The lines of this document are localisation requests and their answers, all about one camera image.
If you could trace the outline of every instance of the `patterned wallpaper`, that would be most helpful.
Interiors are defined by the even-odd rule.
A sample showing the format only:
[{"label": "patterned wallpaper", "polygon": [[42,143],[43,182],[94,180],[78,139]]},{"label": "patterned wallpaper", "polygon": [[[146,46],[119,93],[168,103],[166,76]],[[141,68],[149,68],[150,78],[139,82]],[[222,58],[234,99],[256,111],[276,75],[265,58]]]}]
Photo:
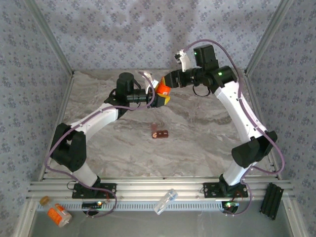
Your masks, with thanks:
[{"label": "patterned wallpaper", "polygon": [[39,175],[69,77],[21,0],[0,1],[0,236]]},{"label": "patterned wallpaper", "polygon": [[279,0],[36,2],[71,66],[91,70],[175,67],[174,53],[203,38],[219,41],[245,68]]},{"label": "patterned wallpaper", "polygon": [[295,0],[251,79],[286,158],[311,236],[316,236],[316,2]]}]

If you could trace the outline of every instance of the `marble floor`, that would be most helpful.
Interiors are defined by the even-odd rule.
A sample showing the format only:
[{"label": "marble floor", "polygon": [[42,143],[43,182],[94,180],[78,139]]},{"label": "marble floor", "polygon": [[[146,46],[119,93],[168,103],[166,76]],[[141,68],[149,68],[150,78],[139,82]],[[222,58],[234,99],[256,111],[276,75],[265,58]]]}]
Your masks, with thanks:
[{"label": "marble floor", "polygon": [[[75,72],[64,123],[77,121],[97,109],[124,71]],[[137,71],[131,72],[144,85]],[[169,71],[151,70],[160,80]],[[197,93],[207,92],[205,87]],[[240,144],[237,129],[215,96],[197,97],[192,87],[171,91],[160,108],[128,111],[87,142],[87,162],[100,177],[219,176],[232,161],[231,149]],[[167,129],[168,138],[153,139],[151,124]],[[269,169],[264,158],[259,167]],[[54,161],[51,167],[66,170]],[[60,174],[48,172],[47,177]]]}]

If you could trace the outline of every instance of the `purple cable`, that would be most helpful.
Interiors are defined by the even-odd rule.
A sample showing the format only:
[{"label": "purple cable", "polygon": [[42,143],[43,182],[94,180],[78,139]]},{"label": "purple cable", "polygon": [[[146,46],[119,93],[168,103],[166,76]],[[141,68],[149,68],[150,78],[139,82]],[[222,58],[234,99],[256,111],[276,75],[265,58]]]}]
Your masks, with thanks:
[{"label": "purple cable", "polygon": [[[148,106],[150,106],[154,99],[155,99],[155,88],[153,86],[153,84],[151,83],[151,81],[149,80],[149,78],[143,73],[143,72],[138,72],[140,75],[142,75],[149,83],[149,85],[151,86],[152,88],[152,98],[150,100],[150,102],[144,106],[141,106],[139,108],[131,108],[131,107],[127,107],[127,106],[109,106],[109,107],[106,107],[106,108],[103,108],[102,111],[97,111],[95,112],[94,114],[90,115],[87,119],[85,119],[81,124],[85,124],[87,123],[90,119],[94,118],[95,116],[97,116],[98,114],[106,111],[106,110],[109,110],[109,109],[127,109],[127,110],[142,110],[142,109],[146,109],[148,108]],[[53,171],[53,172],[56,172],[56,173],[60,173],[60,174],[65,174],[65,175],[68,175],[69,177],[73,178],[74,180],[78,181],[79,184],[81,184],[82,186],[84,186],[85,188],[87,189],[92,189],[92,190],[97,190],[97,191],[103,191],[103,192],[108,192],[110,194],[112,194],[115,198],[115,204],[113,206],[113,208],[104,213],[104,214],[101,214],[101,215],[97,215],[97,216],[92,216],[93,218],[97,218],[97,217],[102,217],[102,216],[106,216],[106,215],[109,215],[110,213],[112,213],[114,211],[114,209],[116,208],[116,205],[117,205],[117,202],[118,202],[118,198],[117,196],[115,195],[115,193],[113,193],[111,190],[107,190],[107,189],[101,189],[101,188],[94,188],[94,187],[90,187],[82,182],[80,182],[74,175],[68,173],[68,172],[65,172],[65,171],[62,171],[62,170],[57,170],[57,169],[53,169],[51,168],[49,165],[48,165],[48,160],[50,158],[50,156],[53,154],[54,150],[57,148],[57,146],[72,132],[74,131],[75,129],[77,129],[78,127],[80,127],[80,124],[72,127],[71,129],[69,129],[69,131],[67,131],[61,138],[59,138],[59,140],[56,142],[56,144],[50,149],[50,151],[48,152],[47,156],[45,157],[45,161],[44,161],[44,165],[46,167],[46,169],[50,170],[50,171]]]},{"label": "purple cable", "polygon": [[[273,147],[277,150],[278,154],[280,155],[280,158],[281,158],[281,161],[282,161],[282,166],[281,166],[281,168],[280,168],[279,170],[275,171],[275,172],[267,171],[267,170],[258,168],[258,167],[256,167],[256,166],[251,166],[251,167],[256,168],[256,169],[258,169],[258,170],[260,170],[260,171],[262,171],[262,172],[264,172],[264,173],[266,173],[266,174],[271,174],[271,175],[278,175],[278,174],[280,174],[280,173],[283,171],[284,166],[285,166],[285,161],[284,161],[283,154],[282,154],[280,148],[277,146],[277,144],[276,144],[267,134],[265,134],[264,131],[262,131],[262,130],[257,126],[256,122],[252,119],[252,117],[250,116],[250,114],[249,114],[248,111],[246,110],[246,108],[245,108],[245,106],[244,106],[244,104],[243,104],[243,101],[242,101],[242,99],[241,99],[241,92],[242,92],[242,86],[243,86],[242,76],[239,74],[239,72],[238,72],[238,70],[237,70],[237,66],[236,66],[236,64],[233,62],[233,59],[231,58],[231,56],[229,55],[229,53],[226,51],[226,49],[225,49],[222,45],[220,45],[218,42],[213,41],[213,40],[211,40],[211,39],[200,39],[200,40],[197,40],[197,41],[195,41],[195,42],[189,44],[188,46],[186,46],[186,47],[183,49],[183,51],[184,51],[184,52],[188,51],[189,48],[191,48],[193,45],[195,45],[195,44],[197,44],[197,43],[200,43],[200,42],[210,42],[210,43],[213,43],[213,44],[219,46],[219,47],[223,50],[223,52],[226,54],[226,56],[228,57],[230,63],[232,64],[233,68],[235,69],[235,71],[236,71],[236,73],[237,73],[237,76],[238,76],[238,79],[239,79],[238,98],[239,98],[239,103],[240,103],[240,106],[241,106],[241,108],[242,108],[242,111],[244,112],[244,114],[246,115],[246,117],[249,119],[249,121],[251,122],[251,124],[273,145]],[[235,215],[240,215],[240,214],[245,213],[245,212],[248,210],[248,208],[249,208],[249,206],[250,206],[250,204],[251,204],[252,192],[251,192],[250,186],[249,186],[247,183],[244,182],[245,176],[246,176],[246,174],[247,174],[250,170],[251,170],[251,168],[249,168],[249,169],[243,174],[243,176],[242,176],[241,179],[240,179],[240,183],[246,185],[247,188],[248,188],[248,190],[249,190],[249,196],[250,196],[249,203],[248,203],[247,207],[245,208],[245,210],[243,210],[243,211],[240,212],[240,213],[233,214],[233,213],[231,213],[231,212],[228,212],[228,213],[232,214],[233,216],[235,216]]]}]

